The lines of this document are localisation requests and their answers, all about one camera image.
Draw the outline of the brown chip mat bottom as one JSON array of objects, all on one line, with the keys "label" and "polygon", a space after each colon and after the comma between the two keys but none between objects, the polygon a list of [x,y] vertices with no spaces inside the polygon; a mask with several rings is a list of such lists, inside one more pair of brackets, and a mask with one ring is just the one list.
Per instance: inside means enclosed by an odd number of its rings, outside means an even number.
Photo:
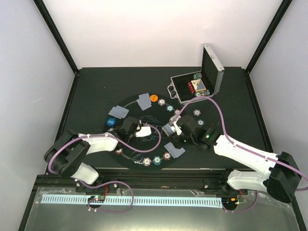
[{"label": "brown chip mat bottom", "polygon": [[169,152],[165,152],[164,154],[163,154],[163,159],[164,160],[170,160],[171,159],[171,154],[169,153]]}]

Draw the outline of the teal chip mat bottom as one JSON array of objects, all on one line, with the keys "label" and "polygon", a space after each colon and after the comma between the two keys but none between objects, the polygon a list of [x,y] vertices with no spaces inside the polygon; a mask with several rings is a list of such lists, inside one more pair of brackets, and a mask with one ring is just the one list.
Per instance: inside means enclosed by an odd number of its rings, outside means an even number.
[{"label": "teal chip mat bottom", "polygon": [[159,156],[155,156],[155,157],[153,158],[153,163],[154,163],[155,165],[160,165],[160,164],[161,164],[161,161],[162,161],[162,159],[161,159],[161,157],[159,157]]}]

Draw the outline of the teal chip mat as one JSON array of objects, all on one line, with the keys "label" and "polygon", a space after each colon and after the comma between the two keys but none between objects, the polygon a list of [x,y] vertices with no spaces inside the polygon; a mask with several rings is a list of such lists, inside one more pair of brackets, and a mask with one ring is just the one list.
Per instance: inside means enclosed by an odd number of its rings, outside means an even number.
[{"label": "teal chip mat", "polygon": [[161,159],[161,157],[159,157],[159,156],[155,156],[155,157],[153,158],[153,163],[154,163],[155,165],[160,165],[160,164],[161,164],[161,161],[162,161],[162,159]]},{"label": "teal chip mat", "polygon": [[174,110],[174,107],[171,105],[167,106],[167,111],[172,112]]}]

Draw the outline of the white chip mat top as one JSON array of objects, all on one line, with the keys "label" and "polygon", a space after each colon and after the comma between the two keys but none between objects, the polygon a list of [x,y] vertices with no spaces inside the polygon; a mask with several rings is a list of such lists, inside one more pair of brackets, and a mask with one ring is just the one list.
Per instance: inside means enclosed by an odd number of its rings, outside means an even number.
[{"label": "white chip mat top", "polygon": [[166,104],[166,101],[164,99],[160,99],[160,100],[158,100],[158,104],[160,106],[164,106]]}]

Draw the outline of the teal poker chip stack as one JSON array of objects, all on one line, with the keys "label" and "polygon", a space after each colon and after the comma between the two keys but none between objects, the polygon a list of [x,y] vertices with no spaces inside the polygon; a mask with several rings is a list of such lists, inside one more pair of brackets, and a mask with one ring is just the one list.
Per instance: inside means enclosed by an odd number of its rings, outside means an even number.
[{"label": "teal poker chip stack", "polygon": [[203,120],[201,120],[201,119],[199,119],[199,120],[197,121],[197,123],[198,123],[200,126],[203,126],[203,125],[205,124],[205,122],[204,122]]}]

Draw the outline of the teal chip mat top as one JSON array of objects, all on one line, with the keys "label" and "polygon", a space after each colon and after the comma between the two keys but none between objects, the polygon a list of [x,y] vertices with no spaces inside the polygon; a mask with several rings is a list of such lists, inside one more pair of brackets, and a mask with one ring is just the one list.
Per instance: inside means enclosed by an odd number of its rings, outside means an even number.
[{"label": "teal chip mat top", "polygon": [[167,106],[167,111],[172,112],[174,110],[174,107],[171,105]]}]

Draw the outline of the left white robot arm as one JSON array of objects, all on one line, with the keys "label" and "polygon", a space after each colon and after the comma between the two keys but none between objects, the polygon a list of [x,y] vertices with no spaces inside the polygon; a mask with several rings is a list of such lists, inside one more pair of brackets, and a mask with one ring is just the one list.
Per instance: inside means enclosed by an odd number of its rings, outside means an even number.
[{"label": "left white robot arm", "polygon": [[98,152],[120,152],[123,146],[139,153],[152,152],[159,146],[161,136],[158,143],[148,150],[129,145],[133,138],[150,136],[152,129],[156,127],[129,116],[121,126],[101,134],[80,134],[69,130],[45,153],[44,160],[50,173],[81,181],[92,192],[98,192],[103,188],[103,179],[94,167],[83,162],[85,156]]}]

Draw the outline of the brown chip mat top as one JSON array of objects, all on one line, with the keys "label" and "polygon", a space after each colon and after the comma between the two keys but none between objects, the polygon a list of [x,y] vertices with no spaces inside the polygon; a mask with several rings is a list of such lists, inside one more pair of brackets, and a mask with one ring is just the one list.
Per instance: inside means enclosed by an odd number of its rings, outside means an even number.
[{"label": "brown chip mat top", "polygon": [[180,110],[179,109],[175,109],[174,110],[174,115],[178,115],[180,113]]}]

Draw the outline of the white chip mat bottom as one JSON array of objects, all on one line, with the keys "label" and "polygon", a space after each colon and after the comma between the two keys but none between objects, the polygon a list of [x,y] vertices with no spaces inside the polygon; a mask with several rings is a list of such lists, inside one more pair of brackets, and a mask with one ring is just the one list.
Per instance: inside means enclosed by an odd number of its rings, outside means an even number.
[{"label": "white chip mat bottom", "polygon": [[142,164],[146,167],[148,167],[151,164],[151,162],[152,162],[151,159],[148,157],[142,160]]}]

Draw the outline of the white chip mat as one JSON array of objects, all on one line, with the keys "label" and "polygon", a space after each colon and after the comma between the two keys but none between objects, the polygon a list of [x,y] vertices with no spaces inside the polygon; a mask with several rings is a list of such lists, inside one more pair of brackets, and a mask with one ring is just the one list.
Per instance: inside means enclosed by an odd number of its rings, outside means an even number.
[{"label": "white chip mat", "polygon": [[142,160],[142,164],[146,167],[148,167],[151,164],[151,162],[152,162],[151,159],[148,157]]},{"label": "white chip mat", "polygon": [[158,100],[158,104],[160,106],[164,106],[166,104],[166,101],[164,99],[160,99],[160,100]]}]

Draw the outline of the white purple chip stack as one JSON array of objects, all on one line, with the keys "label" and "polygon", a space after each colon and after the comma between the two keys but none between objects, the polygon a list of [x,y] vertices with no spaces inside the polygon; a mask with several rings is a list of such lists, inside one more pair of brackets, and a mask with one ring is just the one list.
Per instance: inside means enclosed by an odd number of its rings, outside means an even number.
[{"label": "white purple chip stack", "polygon": [[198,110],[198,109],[196,109],[196,110],[194,110],[193,114],[194,114],[195,116],[200,116],[200,115],[201,115],[201,111]]}]

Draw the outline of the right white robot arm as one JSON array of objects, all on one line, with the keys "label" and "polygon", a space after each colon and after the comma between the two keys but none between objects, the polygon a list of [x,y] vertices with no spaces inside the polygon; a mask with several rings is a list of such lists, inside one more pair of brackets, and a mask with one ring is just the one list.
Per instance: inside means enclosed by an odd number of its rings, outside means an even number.
[{"label": "right white robot arm", "polygon": [[220,134],[213,128],[205,128],[189,115],[173,116],[163,126],[171,143],[166,149],[173,157],[184,152],[180,144],[190,144],[201,151],[212,149],[217,155],[232,159],[251,171],[231,170],[227,177],[219,181],[219,189],[224,194],[234,190],[248,189],[267,192],[274,199],[292,202],[302,179],[294,158],[286,152],[280,155],[265,152]]}]

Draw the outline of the blue small blind button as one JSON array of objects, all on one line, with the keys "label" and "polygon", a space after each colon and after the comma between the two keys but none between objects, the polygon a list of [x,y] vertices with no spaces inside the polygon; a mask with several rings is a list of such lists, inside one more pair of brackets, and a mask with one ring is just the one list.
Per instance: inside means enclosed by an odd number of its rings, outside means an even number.
[{"label": "blue small blind button", "polygon": [[114,118],[109,118],[106,121],[107,126],[112,127],[116,124],[116,120]]}]

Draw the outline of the blue card mat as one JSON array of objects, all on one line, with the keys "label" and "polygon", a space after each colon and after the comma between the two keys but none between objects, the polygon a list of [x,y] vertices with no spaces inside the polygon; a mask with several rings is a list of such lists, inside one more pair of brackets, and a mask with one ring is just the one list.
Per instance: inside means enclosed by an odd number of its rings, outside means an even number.
[{"label": "blue card mat", "polygon": [[139,95],[139,99],[146,104],[151,104],[150,95],[149,93],[144,93]]},{"label": "blue card mat", "polygon": [[175,151],[175,147],[174,147],[174,145],[173,145],[171,142],[169,142],[169,143],[167,143],[166,145],[164,145],[164,147],[165,147],[165,149],[166,149],[169,153]]}]

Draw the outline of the blue playing card deck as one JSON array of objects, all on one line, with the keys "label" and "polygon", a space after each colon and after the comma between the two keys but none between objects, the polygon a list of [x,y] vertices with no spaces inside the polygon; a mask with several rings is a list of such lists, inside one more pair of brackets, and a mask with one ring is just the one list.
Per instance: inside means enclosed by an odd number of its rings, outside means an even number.
[{"label": "blue playing card deck", "polygon": [[162,131],[169,137],[175,133],[175,129],[170,125],[166,124],[162,127]]}]

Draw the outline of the blue card mat top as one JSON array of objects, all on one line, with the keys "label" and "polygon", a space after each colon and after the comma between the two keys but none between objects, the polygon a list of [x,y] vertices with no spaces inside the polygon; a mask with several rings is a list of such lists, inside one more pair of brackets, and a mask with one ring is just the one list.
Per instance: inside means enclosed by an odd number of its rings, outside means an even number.
[{"label": "blue card mat top", "polygon": [[149,93],[144,93],[139,95],[139,99],[146,104],[151,104],[150,95]]}]

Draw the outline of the brown chip mat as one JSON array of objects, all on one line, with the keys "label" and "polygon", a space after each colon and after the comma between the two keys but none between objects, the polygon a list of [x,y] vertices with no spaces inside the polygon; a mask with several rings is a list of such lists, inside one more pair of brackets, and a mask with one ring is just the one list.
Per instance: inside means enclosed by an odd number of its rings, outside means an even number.
[{"label": "brown chip mat", "polygon": [[178,115],[180,113],[180,110],[179,109],[175,109],[174,110],[174,115]]},{"label": "brown chip mat", "polygon": [[123,149],[118,149],[115,151],[115,154],[117,155],[122,155],[123,154]]},{"label": "brown chip mat", "polygon": [[171,154],[169,153],[169,152],[165,152],[164,154],[163,154],[163,159],[164,160],[170,160],[171,159]]}]

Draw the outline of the orange big blind button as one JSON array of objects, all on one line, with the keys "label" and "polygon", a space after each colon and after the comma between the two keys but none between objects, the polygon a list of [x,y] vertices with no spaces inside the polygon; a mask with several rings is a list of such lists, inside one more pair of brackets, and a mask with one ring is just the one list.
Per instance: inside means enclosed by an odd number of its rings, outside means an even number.
[{"label": "orange big blind button", "polygon": [[151,101],[151,102],[156,102],[156,101],[158,101],[158,96],[157,96],[156,94],[152,94],[152,95],[150,96],[150,101]]}]

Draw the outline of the single blue playing card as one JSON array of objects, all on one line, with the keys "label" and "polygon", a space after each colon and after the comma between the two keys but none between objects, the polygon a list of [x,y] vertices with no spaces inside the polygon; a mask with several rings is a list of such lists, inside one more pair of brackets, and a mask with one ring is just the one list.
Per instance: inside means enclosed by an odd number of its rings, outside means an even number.
[{"label": "single blue playing card", "polygon": [[108,113],[110,116],[116,117],[116,118],[122,118],[120,109],[117,107],[113,107],[110,112]]}]

